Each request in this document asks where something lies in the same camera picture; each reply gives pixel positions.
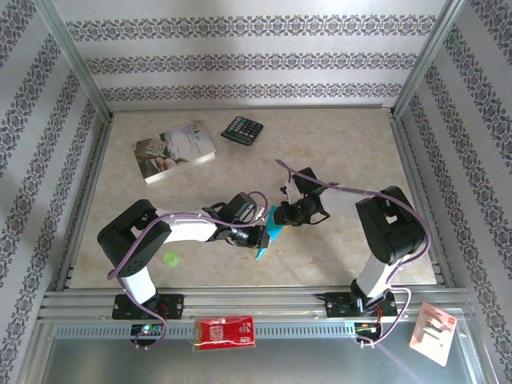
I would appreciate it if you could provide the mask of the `long aluminium mounting rail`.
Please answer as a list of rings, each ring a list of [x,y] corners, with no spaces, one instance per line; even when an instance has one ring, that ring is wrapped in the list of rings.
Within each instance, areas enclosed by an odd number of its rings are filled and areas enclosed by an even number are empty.
[[[464,288],[440,285],[412,286],[407,311],[411,320],[424,302],[447,313],[472,318],[474,307]],[[184,296],[182,320],[196,317],[248,314],[256,320],[287,322],[326,318],[325,304],[318,298],[330,292],[349,292],[347,286],[191,287],[159,290],[160,294]],[[38,311],[38,323],[109,323],[119,289],[67,289],[47,292]]]

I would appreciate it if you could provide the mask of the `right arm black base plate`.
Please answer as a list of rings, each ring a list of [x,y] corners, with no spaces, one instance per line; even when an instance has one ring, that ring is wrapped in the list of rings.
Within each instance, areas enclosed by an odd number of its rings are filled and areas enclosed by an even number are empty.
[[[359,318],[371,316],[396,316],[398,309],[394,294],[389,290],[369,301],[357,298],[353,292],[328,292],[316,294],[324,303],[328,318]]]

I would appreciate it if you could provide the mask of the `grey metal sheet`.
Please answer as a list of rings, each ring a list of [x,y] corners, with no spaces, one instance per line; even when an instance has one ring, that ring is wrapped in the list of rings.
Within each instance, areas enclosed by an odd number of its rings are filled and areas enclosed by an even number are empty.
[[[54,343],[43,384],[479,384],[461,348],[446,366],[391,342],[360,349],[350,339],[261,340],[254,348],[195,351],[169,340],[149,351],[128,341]]]

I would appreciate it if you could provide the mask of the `thin aluminium edge rail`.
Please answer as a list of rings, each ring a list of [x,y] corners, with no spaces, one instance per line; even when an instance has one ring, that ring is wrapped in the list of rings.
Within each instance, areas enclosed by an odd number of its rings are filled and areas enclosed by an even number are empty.
[[[347,105],[282,105],[282,106],[200,106],[199,108],[152,108],[152,109],[135,109],[135,110],[113,110],[112,114],[138,114],[138,113],[185,113],[199,111],[235,111],[235,110],[316,110],[316,109],[356,109],[356,110],[390,110],[390,107],[384,107],[382,104],[347,104]]]

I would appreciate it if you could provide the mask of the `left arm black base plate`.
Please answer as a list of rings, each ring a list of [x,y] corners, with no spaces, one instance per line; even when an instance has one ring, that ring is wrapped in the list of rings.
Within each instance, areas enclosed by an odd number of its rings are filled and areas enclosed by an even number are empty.
[[[184,309],[184,296],[182,294],[156,293],[144,307],[163,317],[165,320],[182,318]],[[139,309],[126,294],[118,294],[114,300],[112,319],[114,320],[146,320],[154,318],[144,310]]]

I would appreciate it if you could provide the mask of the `paperback book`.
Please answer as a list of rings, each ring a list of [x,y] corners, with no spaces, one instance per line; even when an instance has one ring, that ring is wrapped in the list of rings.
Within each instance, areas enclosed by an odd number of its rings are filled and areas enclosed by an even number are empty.
[[[132,147],[148,185],[211,161],[217,155],[200,120],[139,140]]]

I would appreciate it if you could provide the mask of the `pink blister pack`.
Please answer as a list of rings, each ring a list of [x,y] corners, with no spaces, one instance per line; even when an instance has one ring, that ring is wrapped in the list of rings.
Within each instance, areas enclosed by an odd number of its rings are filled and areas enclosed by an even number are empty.
[[[457,322],[455,316],[424,302],[411,336],[410,348],[440,366],[446,366]]]

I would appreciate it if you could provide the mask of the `black calculator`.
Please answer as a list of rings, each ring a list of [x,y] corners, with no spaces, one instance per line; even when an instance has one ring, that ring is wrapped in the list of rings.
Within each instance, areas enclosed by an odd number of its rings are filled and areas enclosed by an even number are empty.
[[[252,146],[263,128],[264,125],[259,122],[237,116],[228,127],[221,132],[221,136],[244,146]]]

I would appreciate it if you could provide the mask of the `red packet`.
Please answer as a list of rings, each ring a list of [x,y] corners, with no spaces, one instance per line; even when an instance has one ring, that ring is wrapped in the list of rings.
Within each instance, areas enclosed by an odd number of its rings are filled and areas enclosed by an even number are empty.
[[[200,318],[194,322],[194,350],[212,351],[255,347],[252,316]]]

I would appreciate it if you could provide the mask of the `aluminium side rail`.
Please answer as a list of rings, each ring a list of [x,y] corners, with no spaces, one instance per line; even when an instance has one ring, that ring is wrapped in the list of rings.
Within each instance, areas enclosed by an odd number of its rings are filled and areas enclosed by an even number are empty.
[[[453,274],[451,273],[449,263],[446,259],[446,249],[442,243],[442,239],[439,237],[434,216],[430,209],[429,199],[423,188],[422,176],[418,171],[414,153],[410,148],[406,132],[401,122],[392,114],[388,115],[388,119],[414,206],[417,212],[426,220],[432,233],[429,255],[434,268],[434,275],[439,285],[443,285],[446,288],[456,288],[458,284],[453,279]]]
[[[59,268],[49,285],[48,291],[63,291],[68,284],[86,227],[87,217],[92,204],[94,191],[98,183],[102,162],[105,157],[114,115],[111,114],[102,124],[94,144],[89,152],[86,167],[82,173],[80,190],[74,201],[74,215],[66,230],[67,238]]]

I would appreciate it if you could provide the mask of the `blue paper sheet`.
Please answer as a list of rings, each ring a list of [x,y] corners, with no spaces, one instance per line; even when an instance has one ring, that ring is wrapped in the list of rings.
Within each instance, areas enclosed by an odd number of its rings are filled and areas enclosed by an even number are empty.
[[[264,253],[269,249],[270,244],[280,235],[284,228],[283,225],[277,224],[274,220],[274,213],[277,211],[277,209],[278,208],[276,206],[272,206],[270,208],[266,223],[266,232],[269,235],[269,242],[266,248],[261,248],[258,250],[256,260],[259,260],[264,255]]]

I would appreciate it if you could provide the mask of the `aluminium frame post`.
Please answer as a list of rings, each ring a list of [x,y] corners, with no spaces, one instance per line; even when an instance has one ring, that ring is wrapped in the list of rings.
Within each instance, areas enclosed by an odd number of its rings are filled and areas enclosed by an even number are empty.
[[[457,21],[461,9],[469,0],[446,0],[440,14],[426,39],[411,72],[406,78],[397,100],[390,108],[390,117],[393,120],[400,118],[407,108],[415,91],[421,84],[426,72],[433,64],[442,47],[443,41]]]
[[[86,60],[80,53],[74,42],[66,24],[62,20],[53,0],[32,0],[37,11],[42,16],[45,24],[54,36],[61,52],[75,72],[82,87],[86,91],[89,99],[92,101],[96,111],[99,113],[103,122],[110,122],[113,113],[107,105],[107,102],[93,78]]]

